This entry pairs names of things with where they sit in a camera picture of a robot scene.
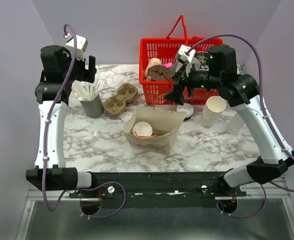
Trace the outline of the stack of white lids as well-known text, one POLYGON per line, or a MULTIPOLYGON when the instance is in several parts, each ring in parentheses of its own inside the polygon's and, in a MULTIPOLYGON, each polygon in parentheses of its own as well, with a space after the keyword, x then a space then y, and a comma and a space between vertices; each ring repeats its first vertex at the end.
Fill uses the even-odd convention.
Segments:
POLYGON ((192 117, 192 115, 194 113, 194 108, 191 104, 184 103, 183 105, 177 105, 176 111, 177 112, 185 112, 186 117, 185 117, 184 121, 187 121, 192 117))

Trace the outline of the white paper takeout bag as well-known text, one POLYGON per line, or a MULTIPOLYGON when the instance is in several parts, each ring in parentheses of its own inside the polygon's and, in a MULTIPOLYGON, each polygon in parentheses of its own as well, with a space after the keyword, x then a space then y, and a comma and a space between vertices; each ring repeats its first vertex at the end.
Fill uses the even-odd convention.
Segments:
POLYGON ((186 116, 173 108, 138 106, 122 130, 133 147, 169 155, 186 116))

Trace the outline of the stack of white paper cups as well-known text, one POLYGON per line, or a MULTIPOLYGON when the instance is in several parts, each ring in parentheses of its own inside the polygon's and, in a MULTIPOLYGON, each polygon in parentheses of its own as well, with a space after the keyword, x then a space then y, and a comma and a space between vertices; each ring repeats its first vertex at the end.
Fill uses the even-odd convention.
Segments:
POLYGON ((201 126, 210 128, 219 119, 226 106, 225 100, 219 96, 208 98, 202 110, 201 126))

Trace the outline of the single white paper cup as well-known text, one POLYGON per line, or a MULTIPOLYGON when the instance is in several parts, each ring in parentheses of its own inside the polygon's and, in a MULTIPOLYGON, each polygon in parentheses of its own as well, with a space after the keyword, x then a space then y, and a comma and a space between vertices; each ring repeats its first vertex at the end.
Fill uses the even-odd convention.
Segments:
POLYGON ((145 121, 140 121, 133 126, 132 133, 138 138, 148 138, 152 136, 153 129, 145 121))

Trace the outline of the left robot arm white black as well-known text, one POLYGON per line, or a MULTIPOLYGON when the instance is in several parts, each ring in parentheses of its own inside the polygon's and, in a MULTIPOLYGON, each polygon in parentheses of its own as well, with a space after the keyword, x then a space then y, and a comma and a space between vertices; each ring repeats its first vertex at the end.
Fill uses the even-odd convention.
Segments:
POLYGON ((89 57, 89 69, 86 69, 83 54, 82 48, 67 45, 49 45, 40 50, 43 70, 35 88, 40 115, 39 147, 34 168, 28 169, 25 177, 40 191, 80 189, 91 198, 98 190, 95 177, 90 172, 66 167, 63 153, 71 86, 75 80, 88 83, 95 80, 95 57, 89 57))

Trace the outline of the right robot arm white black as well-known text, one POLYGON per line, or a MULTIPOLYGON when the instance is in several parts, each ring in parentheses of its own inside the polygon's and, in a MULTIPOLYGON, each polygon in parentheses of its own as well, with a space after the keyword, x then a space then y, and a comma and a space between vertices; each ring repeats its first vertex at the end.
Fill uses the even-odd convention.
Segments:
POLYGON ((235 49, 225 44, 210 47, 209 70, 204 72, 192 66, 195 52, 192 47, 180 46, 175 56, 179 67, 173 75, 173 89, 164 99, 183 105, 184 90, 190 96, 195 89, 217 90, 241 116, 261 154, 256 161, 221 175, 216 183, 218 193, 228 196, 240 185, 265 184, 282 176, 294 165, 294 150, 276 128, 256 80, 249 74, 237 73, 235 49))

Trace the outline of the brown fabric scrunchie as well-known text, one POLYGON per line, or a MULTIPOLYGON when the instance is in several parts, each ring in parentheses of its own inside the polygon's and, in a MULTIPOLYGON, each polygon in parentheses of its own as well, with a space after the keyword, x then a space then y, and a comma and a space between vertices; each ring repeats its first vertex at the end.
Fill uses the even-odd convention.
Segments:
POLYGON ((165 82, 171 79, 171 72, 162 65, 153 65, 147 71, 147 78, 152 81, 165 82))

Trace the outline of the pink item in basket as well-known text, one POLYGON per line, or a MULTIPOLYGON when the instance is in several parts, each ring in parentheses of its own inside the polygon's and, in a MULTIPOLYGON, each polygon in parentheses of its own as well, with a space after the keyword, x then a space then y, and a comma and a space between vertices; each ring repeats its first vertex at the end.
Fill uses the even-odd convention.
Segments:
POLYGON ((165 63, 165 64, 162 64, 162 66, 166 67, 167 69, 170 69, 173 66, 173 63, 172 62, 165 63))

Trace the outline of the grey felt straw holder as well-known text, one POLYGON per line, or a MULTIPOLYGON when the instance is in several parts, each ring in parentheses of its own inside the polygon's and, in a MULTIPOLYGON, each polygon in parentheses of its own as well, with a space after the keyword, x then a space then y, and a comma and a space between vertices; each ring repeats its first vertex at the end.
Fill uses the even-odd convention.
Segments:
POLYGON ((90 118, 98 118, 104 113, 104 107, 100 95, 97 95, 91 101, 81 100, 80 103, 86 115, 90 118))

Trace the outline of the beige cup in basket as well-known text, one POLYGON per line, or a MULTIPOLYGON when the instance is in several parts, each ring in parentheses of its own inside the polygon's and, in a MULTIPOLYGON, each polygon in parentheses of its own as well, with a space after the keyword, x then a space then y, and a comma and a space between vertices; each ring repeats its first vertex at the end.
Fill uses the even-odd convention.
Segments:
POLYGON ((145 69, 145 77, 148 77, 148 69, 154 65, 162 65, 162 61, 159 58, 153 57, 149 60, 147 67, 145 69))

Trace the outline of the black printed cup in basket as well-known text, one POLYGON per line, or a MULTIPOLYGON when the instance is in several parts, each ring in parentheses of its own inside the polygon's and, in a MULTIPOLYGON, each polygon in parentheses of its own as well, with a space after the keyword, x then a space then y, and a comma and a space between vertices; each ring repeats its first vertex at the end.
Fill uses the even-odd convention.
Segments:
POLYGON ((196 70, 198 71, 208 71, 208 53, 205 51, 198 51, 195 53, 195 58, 199 61, 199 64, 196 65, 196 70))

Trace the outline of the clear plastic water bottle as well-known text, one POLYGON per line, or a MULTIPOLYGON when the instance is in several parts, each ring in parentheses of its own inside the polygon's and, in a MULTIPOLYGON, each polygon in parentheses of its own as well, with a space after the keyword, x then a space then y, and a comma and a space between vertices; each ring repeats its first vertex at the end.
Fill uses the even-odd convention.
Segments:
POLYGON ((242 117, 236 114, 228 125, 228 132, 237 135, 244 125, 242 117))

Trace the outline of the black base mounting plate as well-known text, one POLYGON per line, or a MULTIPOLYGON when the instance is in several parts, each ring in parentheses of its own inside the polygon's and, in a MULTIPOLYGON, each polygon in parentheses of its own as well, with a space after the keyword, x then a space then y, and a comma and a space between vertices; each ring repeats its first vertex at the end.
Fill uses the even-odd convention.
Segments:
POLYGON ((245 197, 239 187, 222 187, 223 173, 213 172, 96 172, 99 190, 77 190, 71 199, 93 202, 102 198, 102 207, 124 208, 213 208, 215 199, 245 197))

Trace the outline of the aluminium rail frame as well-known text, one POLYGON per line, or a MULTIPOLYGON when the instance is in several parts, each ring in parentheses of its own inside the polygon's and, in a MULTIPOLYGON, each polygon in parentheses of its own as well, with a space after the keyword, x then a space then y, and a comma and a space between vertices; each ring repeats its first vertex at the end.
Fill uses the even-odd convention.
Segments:
POLYGON ((16 238, 18 240, 294 240, 291 197, 265 186, 248 186, 248 196, 238 199, 236 219, 215 208, 126 208, 106 219, 82 216, 79 201, 65 195, 55 211, 48 211, 35 189, 28 193, 16 238))

